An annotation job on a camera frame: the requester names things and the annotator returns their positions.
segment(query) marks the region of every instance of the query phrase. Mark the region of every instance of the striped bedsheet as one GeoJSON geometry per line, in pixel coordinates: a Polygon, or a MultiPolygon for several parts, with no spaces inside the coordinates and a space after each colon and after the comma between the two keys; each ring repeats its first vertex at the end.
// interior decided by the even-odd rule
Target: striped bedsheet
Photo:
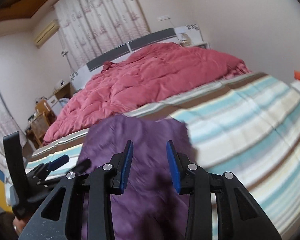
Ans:
{"type": "MultiPolygon", "coordinates": [[[[216,174],[236,174],[282,239],[289,239],[300,225],[300,94],[285,83],[264,73],[244,75],[201,86],[126,115],[185,122],[198,165],[216,174]]],[[[44,159],[30,162],[26,170],[62,154],[69,154],[74,164],[81,145],[49,156],[43,152],[39,156],[45,154],[44,159]]],[[[51,175],[58,176],[69,168],[62,167],[51,175]]],[[[213,218],[217,239],[216,209],[213,218]]]]}

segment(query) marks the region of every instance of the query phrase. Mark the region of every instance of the gray headboard panel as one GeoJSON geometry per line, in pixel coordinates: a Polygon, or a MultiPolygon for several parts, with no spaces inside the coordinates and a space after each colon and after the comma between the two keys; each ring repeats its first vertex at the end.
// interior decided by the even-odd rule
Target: gray headboard panel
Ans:
{"type": "Polygon", "coordinates": [[[123,44],[115,49],[112,49],[112,50],[102,54],[99,57],[96,57],[92,61],[88,62],[87,66],[90,71],[93,71],[96,68],[101,67],[103,65],[103,63],[106,61],[112,61],[116,58],[119,58],[119,57],[125,55],[125,54],[128,54],[129,52],[133,52],[133,51],[140,49],[144,46],[147,46],[149,44],[163,41],[163,40],[173,38],[176,36],[177,35],[174,32],[173,28],[148,34],[146,36],[143,36],[141,38],[138,38],[138,39],[128,42],[131,50],[127,46],[127,43],[123,44]]]}
{"type": "Polygon", "coordinates": [[[176,33],[174,32],[173,28],[158,31],[155,33],[148,34],[141,38],[135,39],[129,42],[130,48],[132,51],[140,49],[146,45],[156,43],[159,41],[163,41],[172,37],[176,37],[176,33]]]}
{"type": "Polygon", "coordinates": [[[88,66],[89,70],[92,71],[98,67],[101,67],[104,62],[111,61],[111,60],[121,57],[129,52],[130,52],[130,50],[129,50],[127,44],[123,44],[119,47],[109,50],[108,52],[102,54],[99,57],[96,57],[92,61],[88,62],[87,66],[88,66]]]}

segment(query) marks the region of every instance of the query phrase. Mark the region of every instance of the human hand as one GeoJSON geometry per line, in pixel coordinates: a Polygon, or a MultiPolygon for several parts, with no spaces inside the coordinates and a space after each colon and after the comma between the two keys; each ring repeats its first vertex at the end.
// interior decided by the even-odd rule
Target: human hand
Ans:
{"type": "Polygon", "coordinates": [[[12,224],[14,226],[14,229],[18,236],[21,234],[22,230],[25,228],[26,224],[29,222],[31,217],[25,218],[25,219],[17,219],[16,217],[14,218],[12,224]]]}

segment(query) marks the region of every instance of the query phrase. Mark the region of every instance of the wooden chair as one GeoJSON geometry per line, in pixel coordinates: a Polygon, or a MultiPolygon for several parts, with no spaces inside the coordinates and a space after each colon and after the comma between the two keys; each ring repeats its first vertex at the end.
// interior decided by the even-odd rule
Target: wooden chair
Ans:
{"type": "Polygon", "coordinates": [[[50,124],[52,124],[56,120],[56,116],[54,115],[51,107],[47,103],[45,99],[41,99],[39,103],[35,106],[35,111],[37,113],[45,113],[47,120],[50,124]]]}
{"type": "Polygon", "coordinates": [[[45,112],[40,113],[30,124],[31,130],[34,133],[35,140],[42,147],[43,137],[50,127],[50,122],[47,119],[45,112]]]}

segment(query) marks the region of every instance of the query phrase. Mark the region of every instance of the air conditioner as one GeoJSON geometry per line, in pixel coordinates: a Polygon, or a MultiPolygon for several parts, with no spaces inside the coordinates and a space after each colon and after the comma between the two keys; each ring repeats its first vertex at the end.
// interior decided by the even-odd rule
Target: air conditioner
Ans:
{"type": "Polygon", "coordinates": [[[34,42],[38,48],[40,48],[53,34],[55,34],[60,25],[57,20],[53,20],[49,23],[45,29],[35,38],[34,42]]]}

